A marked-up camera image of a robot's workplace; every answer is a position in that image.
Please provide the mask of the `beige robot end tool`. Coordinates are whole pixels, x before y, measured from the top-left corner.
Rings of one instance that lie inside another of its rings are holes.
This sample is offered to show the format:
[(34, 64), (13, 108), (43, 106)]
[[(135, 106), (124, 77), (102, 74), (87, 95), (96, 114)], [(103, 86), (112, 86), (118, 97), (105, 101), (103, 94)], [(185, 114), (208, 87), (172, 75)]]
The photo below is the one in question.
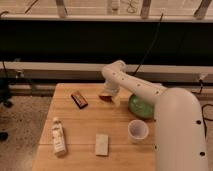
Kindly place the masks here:
[(113, 96), (113, 97), (112, 97), (112, 102), (113, 102), (116, 106), (119, 106), (120, 103), (121, 103), (120, 96), (119, 96), (119, 95)]

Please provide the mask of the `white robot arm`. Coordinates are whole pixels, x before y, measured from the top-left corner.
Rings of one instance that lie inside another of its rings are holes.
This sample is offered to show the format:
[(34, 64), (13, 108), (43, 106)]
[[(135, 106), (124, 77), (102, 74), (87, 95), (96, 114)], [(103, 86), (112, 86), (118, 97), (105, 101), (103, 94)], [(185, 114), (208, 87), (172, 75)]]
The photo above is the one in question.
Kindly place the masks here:
[(210, 171), (202, 109), (194, 94), (128, 75), (122, 60), (101, 73), (106, 93), (115, 96), (123, 87), (154, 106), (156, 171)]

